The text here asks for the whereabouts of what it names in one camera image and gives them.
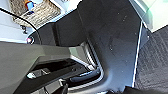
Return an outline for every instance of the white wall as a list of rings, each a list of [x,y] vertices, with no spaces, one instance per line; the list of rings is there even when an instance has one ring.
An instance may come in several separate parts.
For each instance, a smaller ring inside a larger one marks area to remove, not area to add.
[[[149,8],[146,15],[151,15],[151,24],[147,24],[151,32],[155,32],[160,28],[168,25],[168,2],[167,0],[156,0]]]
[[[0,0],[0,7],[10,11],[9,0]],[[28,34],[12,21],[12,16],[0,11],[0,41],[26,43]]]

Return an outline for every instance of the black carpet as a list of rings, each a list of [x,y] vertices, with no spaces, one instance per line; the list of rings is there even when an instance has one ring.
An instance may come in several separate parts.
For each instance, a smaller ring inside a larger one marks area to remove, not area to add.
[[[141,48],[135,87],[168,92],[168,26],[150,34]]]

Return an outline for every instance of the grey floor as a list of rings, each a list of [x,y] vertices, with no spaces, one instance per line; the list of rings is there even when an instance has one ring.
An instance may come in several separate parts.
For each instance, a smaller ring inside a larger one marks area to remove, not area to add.
[[[141,48],[135,87],[168,92],[168,26],[150,34]]]

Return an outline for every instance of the black floor mat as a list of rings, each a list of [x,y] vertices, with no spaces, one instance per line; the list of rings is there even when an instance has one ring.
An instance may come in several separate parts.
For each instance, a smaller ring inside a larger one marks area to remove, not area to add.
[[[139,52],[135,87],[168,92],[168,26],[153,34]]]
[[[44,25],[39,30],[42,45],[74,47],[87,41],[77,10],[66,15],[57,22]],[[31,34],[34,44],[39,44],[36,32]]]
[[[129,0],[83,0],[78,10],[55,23],[60,46],[79,45],[87,36],[104,71],[99,83],[72,92],[89,89],[94,94],[132,85],[140,23]]]

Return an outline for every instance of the floor mat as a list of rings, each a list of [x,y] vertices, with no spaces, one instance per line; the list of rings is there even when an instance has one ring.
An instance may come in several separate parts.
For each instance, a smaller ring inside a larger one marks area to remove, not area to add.
[[[139,52],[135,87],[168,92],[168,26],[153,34]]]

